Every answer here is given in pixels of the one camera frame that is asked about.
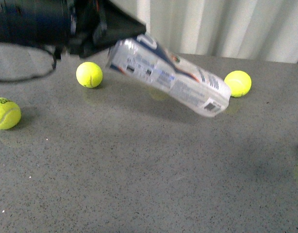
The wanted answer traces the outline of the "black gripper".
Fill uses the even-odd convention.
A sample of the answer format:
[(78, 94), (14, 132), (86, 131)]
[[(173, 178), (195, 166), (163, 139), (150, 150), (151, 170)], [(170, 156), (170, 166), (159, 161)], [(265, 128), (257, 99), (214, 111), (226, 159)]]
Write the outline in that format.
[(67, 50), (87, 58), (114, 46), (117, 41), (146, 33), (146, 25), (110, 0), (74, 1), (73, 29)]

